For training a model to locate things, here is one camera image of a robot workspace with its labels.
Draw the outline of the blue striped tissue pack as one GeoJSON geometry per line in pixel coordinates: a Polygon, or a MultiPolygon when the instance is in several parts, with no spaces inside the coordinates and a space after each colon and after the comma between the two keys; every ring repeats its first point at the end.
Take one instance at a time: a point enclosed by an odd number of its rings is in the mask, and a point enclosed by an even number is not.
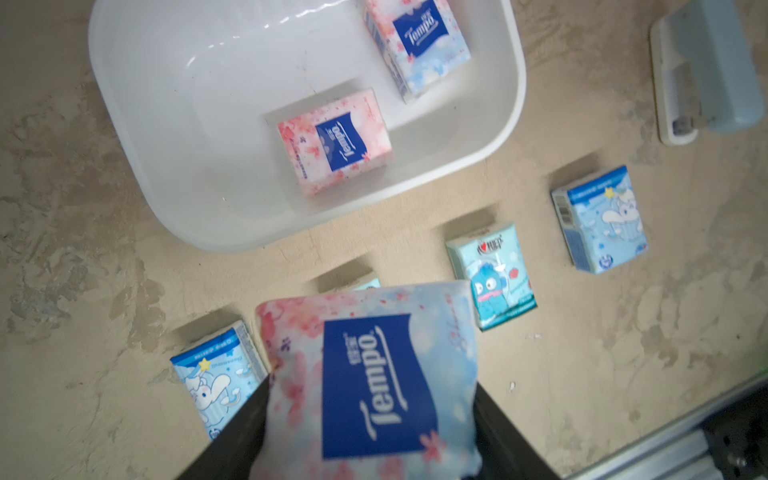
{"type": "Polygon", "coordinates": [[[572,181],[550,196],[576,269],[601,274],[648,250],[625,165],[572,181]]]}

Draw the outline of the pink white tissue pack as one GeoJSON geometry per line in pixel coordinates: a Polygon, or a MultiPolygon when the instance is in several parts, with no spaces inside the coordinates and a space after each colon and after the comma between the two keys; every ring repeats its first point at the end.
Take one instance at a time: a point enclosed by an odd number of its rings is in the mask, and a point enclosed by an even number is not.
{"type": "Polygon", "coordinates": [[[371,88],[284,120],[277,129],[307,196],[383,167],[393,153],[371,88]]]}

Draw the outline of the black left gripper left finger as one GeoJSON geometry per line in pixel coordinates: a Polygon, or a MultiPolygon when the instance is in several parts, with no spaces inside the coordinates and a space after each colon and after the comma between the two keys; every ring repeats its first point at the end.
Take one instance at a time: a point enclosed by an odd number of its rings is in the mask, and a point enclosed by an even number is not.
{"type": "Polygon", "coordinates": [[[265,380],[177,479],[248,479],[264,442],[269,394],[269,381],[265,380]]]}

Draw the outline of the teal cartoon tissue pack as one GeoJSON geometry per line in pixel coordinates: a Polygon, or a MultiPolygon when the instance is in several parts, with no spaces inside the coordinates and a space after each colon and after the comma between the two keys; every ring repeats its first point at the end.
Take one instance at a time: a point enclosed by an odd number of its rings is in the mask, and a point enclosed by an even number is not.
{"type": "Polygon", "coordinates": [[[480,330],[537,307],[515,224],[494,224],[449,240],[446,249],[456,278],[470,282],[480,330]]]}
{"type": "Polygon", "coordinates": [[[357,279],[353,284],[350,285],[350,289],[352,291],[377,289],[380,287],[381,287],[381,282],[379,278],[375,275],[361,277],[357,279]]]}

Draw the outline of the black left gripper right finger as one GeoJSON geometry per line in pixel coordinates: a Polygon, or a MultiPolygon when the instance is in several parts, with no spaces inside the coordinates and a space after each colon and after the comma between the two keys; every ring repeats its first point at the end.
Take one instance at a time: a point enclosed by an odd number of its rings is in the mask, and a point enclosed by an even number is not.
{"type": "Polygon", "coordinates": [[[559,480],[481,384],[473,414],[482,466],[474,479],[559,480]]]}

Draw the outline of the pink blue tissue pack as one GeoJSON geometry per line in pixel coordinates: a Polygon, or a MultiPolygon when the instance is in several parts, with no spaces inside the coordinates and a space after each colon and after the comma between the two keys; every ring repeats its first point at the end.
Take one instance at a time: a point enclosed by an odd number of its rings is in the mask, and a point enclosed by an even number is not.
{"type": "Polygon", "coordinates": [[[446,0],[363,3],[363,15],[406,103],[421,97],[471,60],[467,42],[446,0]]]}
{"type": "Polygon", "coordinates": [[[272,365],[254,479],[477,475],[476,312],[465,281],[257,307],[272,365]]]}

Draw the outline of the blue elephant tissue pack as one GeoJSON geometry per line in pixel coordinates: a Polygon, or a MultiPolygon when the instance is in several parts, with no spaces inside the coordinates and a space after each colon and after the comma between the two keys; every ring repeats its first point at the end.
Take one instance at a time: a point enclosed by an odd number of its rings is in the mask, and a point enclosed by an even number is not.
{"type": "Polygon", "coordinates": [[[173,356],[170,363],[210,440],[220,435],[269,374],[241,320],[173,356]]]}

